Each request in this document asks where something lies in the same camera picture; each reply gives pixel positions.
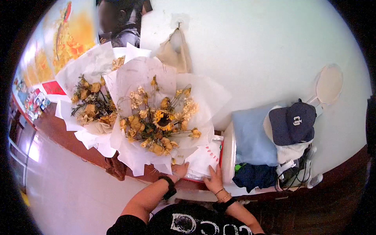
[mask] beige tote bag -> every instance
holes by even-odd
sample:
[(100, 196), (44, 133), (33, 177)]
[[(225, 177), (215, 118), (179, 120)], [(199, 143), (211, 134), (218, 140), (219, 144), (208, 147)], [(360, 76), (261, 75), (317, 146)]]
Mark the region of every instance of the beige tote bag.
[[(170, 42), (172, 35), (177, 31), (180, 33), (182, 39), (180, 52), (175, 51)], [(165, 65), (175, 67), (178, 73), (192, 73), (191, 57), (184, 38), (184, 33), (180, 28), (176, 28), (168, 39), (160, 44), (156, 57)]]

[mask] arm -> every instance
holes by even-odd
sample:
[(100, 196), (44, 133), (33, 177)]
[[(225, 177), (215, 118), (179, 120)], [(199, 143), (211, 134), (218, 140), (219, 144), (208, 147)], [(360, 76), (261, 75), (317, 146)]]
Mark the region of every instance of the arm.
[[(188, 170), (189, 162), (183, 165), (173, 165), (172, 169), (180, 177), (184, 177)], [(176, 183), (177, 176), (168, 175)], [(142, 219), (146, 224), (149, 221), (149, 214), (157, 207), (163, 195), (168, 192), (168, 182), (160, 179), (138, 192), (125, 206), (121, 215), (134, 215)]]
[[(214, 172), (214, 169), (209, 166), (211, 179), (204, 178), (204, 182), (208, 189), (212, 191), (214, 194), (219, 192), (223, 189), (222, 183), (222, 172), (219, 165), (217, 165), (217, 171)], [(229, 193), (226, 190), (220, 191), (216, 196), (218, 200), (225, 198)], [(227, 197), (223, 202), (227, 202), (231, 199), (231, 196)], [(247, 225), (253, 233), (264, 233), (260, 224), (257, 222), (256, 218), (242, 205), (238, 202), (234, 202), (231, 204), (227, 210), (226, 214), (231, 215), (232, 217), (236, 218), (237, 220), (243, 222)]]

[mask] brown cloth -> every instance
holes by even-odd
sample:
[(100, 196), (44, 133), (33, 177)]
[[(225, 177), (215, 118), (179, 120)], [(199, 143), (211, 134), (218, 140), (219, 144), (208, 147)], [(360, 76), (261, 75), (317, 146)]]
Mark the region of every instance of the brown cloth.
[[(180, 33), (182, 40), (179, 50), (175, 51), (171, 45), (171, 37), (176, 32)], [(176, 68), (178, 73), (192, 73), (192, 61), (185, 41), (184, 33), (180, 28), (176, 28), (166, 41), (160, 44), (156, 57), (165, 65)]]
[(112, 158), (105, 158), (105, 168), (107, 173), (109, 173), (119, 181), (123, 181), (125, 179), (125, 173), (128, 167), (117, 159), (118, 156), (119, 152), (116, 151), (115, 155)]

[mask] black wristband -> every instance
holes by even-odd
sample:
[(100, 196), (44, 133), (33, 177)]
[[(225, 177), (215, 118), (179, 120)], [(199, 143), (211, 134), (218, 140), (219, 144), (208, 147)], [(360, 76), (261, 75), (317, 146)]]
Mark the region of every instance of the black wristband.
[(218, 213), (225, 213), (227, 208), (231, 206), (234, 202), (236, 202), (235, 198), (231, 198), (227, 202), (214, 202), (213, 203), (213, 208), (218, 212)]
[(175, 184), (170, 177), (160, 176), (158, 177), (158, 180), (160, 179), (164, 179), (165, 181), (168, 182), (168, 192), (165, 195), (163, 195), (163, 200), (168, 200), (170, 197), (174, 196), (176, 193)]

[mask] navy baseball cap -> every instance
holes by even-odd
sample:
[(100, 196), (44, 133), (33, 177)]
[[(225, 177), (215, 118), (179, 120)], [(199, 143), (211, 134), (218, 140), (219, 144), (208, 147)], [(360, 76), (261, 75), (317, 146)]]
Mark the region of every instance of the navy baseball cap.
[(303, 102), (271, 110), (269, 120), (273, 142), (285, 146), (311, 141), (315, 135), (313, 124), (316, 116), (315, 107)]

